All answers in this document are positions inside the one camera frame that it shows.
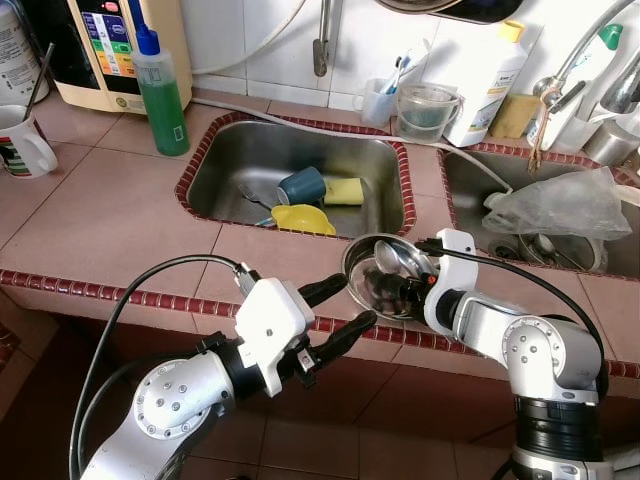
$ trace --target sink basin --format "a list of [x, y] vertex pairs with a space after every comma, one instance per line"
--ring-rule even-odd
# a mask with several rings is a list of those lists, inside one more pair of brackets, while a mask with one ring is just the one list
[[[545, 161], [542, 162], [534, 179], [527, 173], [528, 159], [526, 158], [496, 153], [471, 153], [514, 190], [526, 187], [535, 181], [548, 180], [586, 168], [581, 165]], [[482, 218], [489, 213], [489, 210], [482, 205], [484, 199], [489, 194], [503, 192], [504, 189], [478, 167], [455, 154], [446, 155], [443, 163], [457, 228], [473, 235], [476, 246], [487, 253], [493, 254], [496, 244], [517, 247], [517, 236], [494, 233], [482, 226]], [[622, 213], [629, 221], [633, 233], [616, 241], [604, 242], [608, 255], [605, 273], [640, 278], [640, 209], [623, 203]]]
[[202, 217], [253, 225], [270, 213], [244, 198], [238, 184], [245, 184], [266, 204], [276, 205], [278, 183], [313, 166], [325, 179], [362, 179], [362, 206], [321, 206], [338, 236], [397, 233], [407, 227], [403, 193], [404, 197], [411, 193], [408, 182], [400, 182], [398, 148], [404, 149], [376, 140], [330, 137], [262, 121], [235, 121], [215, 134], [187, 191], [186, 202]]

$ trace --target pink tiled countertop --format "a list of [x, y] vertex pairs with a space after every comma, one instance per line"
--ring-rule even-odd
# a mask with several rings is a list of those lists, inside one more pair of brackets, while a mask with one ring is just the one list
[[[357, 115], [350, 112], [206, 95], [277, 115], [359, 126]], [[37, 105], [36, 118], [52, 141], [61, 168], [33, 180], [0, 173], [0, 200], [5, 205], [0, 222], [3, 290], [26, 308], [106, 319], [113, 299], [139, 273], [180, 255], [227, 255], [263, 276], [289, 279], [298, 286], [339, 271], [346, 240], [201, 220], [177, 201], [174, 187], [200, 139], [211, 122], [226, 113], [190, 105], [186, 117], [191, 151], [169, 158], [155, 150], [143, 117], [70, 107], [57, 94]], [[417, 212], [406, 236], [417, 240], [453, 227], [454, 220], [438, 152], [422, 146], [406, 148]], [[640, 378], [640, 283], [526, 268], [560, 287], [591, 315], [612, 361], [612, 374], [630, 377], [616, 379], [621, 382], [633, 382], [620, 388], [640, 397], [640, 382], [633, 380]], [[137, 295], [121, 321], [196, 334], [233, 333], [231, 317], [242, 298], [231, 274], [219, 266], [183, 265], [150, 279], [143, 288], [155, 293]], [[480, 268], [478, 288], [534, 313], [571, 316], [546, 291], [500, 270]], [[312, 341], [322, 341], [359, 311], [346, 292], [317, 307]], [[351, 355], [506, 378], [497, 364], [467, 353], [417, 323], [380, 322]]]

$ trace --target blue bottle cap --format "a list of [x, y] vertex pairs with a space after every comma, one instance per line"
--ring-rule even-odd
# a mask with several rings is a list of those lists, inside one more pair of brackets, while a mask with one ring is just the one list
[[136, 31], [136, 39], [138, 40], [138, 49], [143, 55], [157, 55], [160, 53], [158, 34], [154, 30], [150, 30], [145, 23], [140, 25], [140, 28]]

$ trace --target white mug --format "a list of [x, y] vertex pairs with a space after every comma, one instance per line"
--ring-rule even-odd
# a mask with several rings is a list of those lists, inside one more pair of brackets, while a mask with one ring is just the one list
[[362, 123], [372, 127], [389, 125], [389, 118], [395, 106], [395, 93], [380, 93], [380, 89], [387, 83], [384, 78], [372, 78], [360, 93], [353, 96], [353, 108], [360, 112]]
[[0, 107], [0, 157], [16, 178], [36, 178], [58, 167], [58, 159], [40, 134], [33, 116], [22, 121], [26, 108]]

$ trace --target yellow lid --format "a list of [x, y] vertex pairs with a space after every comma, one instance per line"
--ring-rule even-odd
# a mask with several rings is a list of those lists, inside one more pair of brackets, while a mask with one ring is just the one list
[[506, 40], [507, 42], [518, 43], [525, 28], [524, 24], [520, 22], [507, 20], [506, 22], [502, 22], [500, 31], [498, 32], [498, 37]]

